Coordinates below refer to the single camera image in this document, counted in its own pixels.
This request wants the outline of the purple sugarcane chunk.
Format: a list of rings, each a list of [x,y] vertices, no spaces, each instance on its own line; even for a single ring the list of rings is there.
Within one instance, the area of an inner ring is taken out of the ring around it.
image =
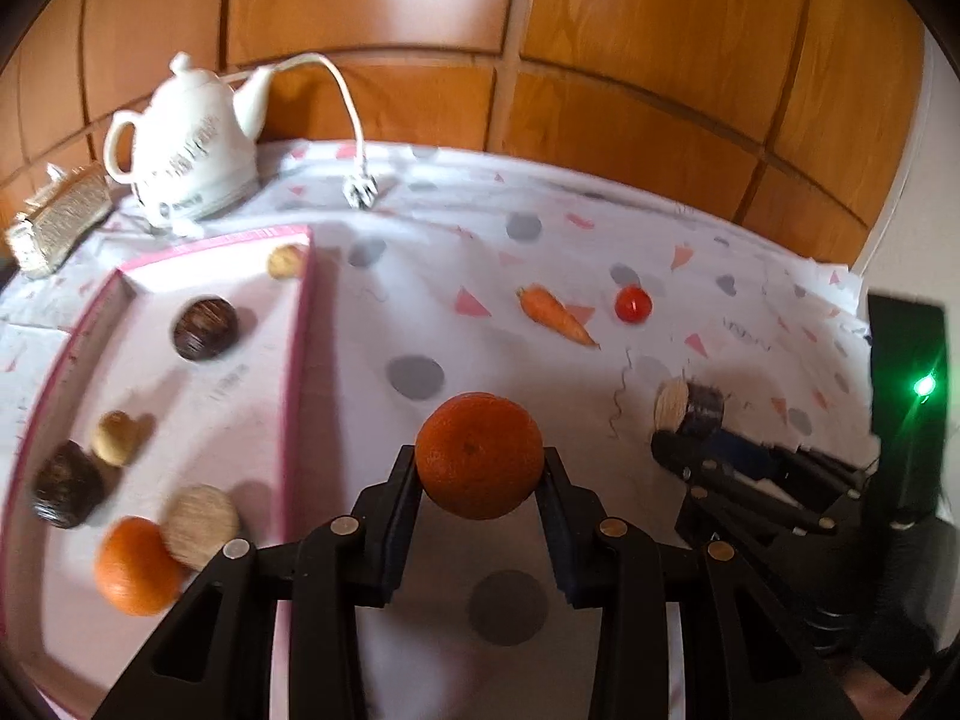
[[[706,436],[724,419],[726,398],[721,390],[686,379],[670,379],[659,387],[654,401],[654,429],[675,434]]]

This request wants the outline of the small orange carrot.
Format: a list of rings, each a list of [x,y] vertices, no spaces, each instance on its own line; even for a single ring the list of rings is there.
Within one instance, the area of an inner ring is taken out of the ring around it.
[[[529,284],[516,291],[517,300],[524,314],[535,323],[548,328],[556,335],[562,335],[573,343],[586,348],[597,348],[594,338],[586,327],[566,309],[553,294],[541,284]]]

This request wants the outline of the wooden wall cabinet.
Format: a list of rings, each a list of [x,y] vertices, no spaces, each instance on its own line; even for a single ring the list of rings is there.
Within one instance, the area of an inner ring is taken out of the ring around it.
[[[381,142],[644,188],[850,263],[924,70],[907,0],[39,0],[2,21],[2,210],[103,151],[179,52],[236,71],[317,50]]]

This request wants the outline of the red cherry tomato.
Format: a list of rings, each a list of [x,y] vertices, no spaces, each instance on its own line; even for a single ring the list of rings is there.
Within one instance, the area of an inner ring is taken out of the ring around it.
[[[639,284],[627,284],[615,298],[615,314],[628,325],[640,325],[652,314],[652,299]]]

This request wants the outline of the patterned white tablecloth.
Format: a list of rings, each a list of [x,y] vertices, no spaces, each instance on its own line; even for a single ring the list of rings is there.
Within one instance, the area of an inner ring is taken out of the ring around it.
[[[719,388],[732,431],[872,465],[869,348],[848,268],[647,193],[450,149],[376,146],[381,199],[355,211],[342,193],[349,159],[331,143],[266,149],[255,197],[172,234],[123,199],[59,273],[3,289],[3,499],[39,388],[99,284],[151,252],[274,226],[313,234],[277,543],[347,512],[464,392],[524,406],[574,483],[662,543],[683,497],[649,452],[670,379]],[[599,346],[530,320],[516,296],[529,284]],[[615,314],[627,284],[652,299],[640,325]]]

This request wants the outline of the orange tangerine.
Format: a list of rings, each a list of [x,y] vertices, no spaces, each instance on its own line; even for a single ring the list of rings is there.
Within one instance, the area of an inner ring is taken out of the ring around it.
[[[155,522],[125,517],[101,541],[94,582],[104,600],[128,616],[155,616],[181,596],[187,571],[164,544]]]
[[[521,405],[469,392],[444,401],[416,434],[423,491],[443,511],[494,520],[517,509],[544,472],[544,439]]]

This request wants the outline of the dark brown water chestnut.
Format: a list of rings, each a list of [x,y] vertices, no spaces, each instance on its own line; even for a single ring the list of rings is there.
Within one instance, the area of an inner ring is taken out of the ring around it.
[[[62,530],[82,525],[105,497],[98,466],[73,440],[53,450],[32,480],[32,510]]]

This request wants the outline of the pink rimmed white tray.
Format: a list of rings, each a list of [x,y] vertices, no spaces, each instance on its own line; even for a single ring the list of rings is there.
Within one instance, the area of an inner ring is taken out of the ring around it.
[[[210,484],[239,494],[254,543],[285,538],[311,278],[274,280],[267,260],[280,245],[312,243],[309,227],[264,227],[124,263],[86,303],[39,388],[3,504],[2,635],[65,717],[91,717],[158,624],[116,610],[94,582],[99,544],[117,520],[160,520],[179,489]],[[215,359],[190,362],[171,330],[200,298],[236,309],[239,338]],[[89,447],[109,411],[145,422],[142,445],[109,473],[106,499],[85,523],[52,527],[32,510],[32,480],[65,440]]]

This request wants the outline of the white ceramic electric kettle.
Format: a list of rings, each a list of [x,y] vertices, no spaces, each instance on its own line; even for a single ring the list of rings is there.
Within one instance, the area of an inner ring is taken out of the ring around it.
[[[260,67],[231,88],[185,52],[169,70],[145,110],[112,115],[103,146],[107,175],[132,187],[146,221],[164,231],[216,215],[259,187],[257,138],[275,75]]]

